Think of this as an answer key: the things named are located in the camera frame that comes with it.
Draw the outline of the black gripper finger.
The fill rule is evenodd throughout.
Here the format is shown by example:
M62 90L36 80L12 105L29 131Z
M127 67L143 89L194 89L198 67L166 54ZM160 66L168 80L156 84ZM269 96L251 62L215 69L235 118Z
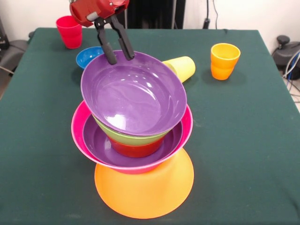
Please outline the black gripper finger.
M121 46L121 49L123 51L123 54L127 60L132 60L135 57L134 50L131 46L131 43L128 39L126 29L124 26L119 22L116 15L112 15L110 17L111 19L111 26L112 28L118 33L119 36L119 44Z
M97 38L99 40L99 43L102 47L102 50L106 56L107 61L110 65L114 65L117 63L117 59L115 54L113 53L113 49L110 45L110 43L106 39L105 34L105 22L102 18L97 18L94 21L95 28L97 30Z

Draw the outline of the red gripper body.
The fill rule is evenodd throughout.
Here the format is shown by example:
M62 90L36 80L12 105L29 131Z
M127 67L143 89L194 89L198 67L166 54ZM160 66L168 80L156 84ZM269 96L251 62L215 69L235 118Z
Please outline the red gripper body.
M90 27L99 17L107 19L116 15L129 5L128 0L70 0L72 17L82 26Z

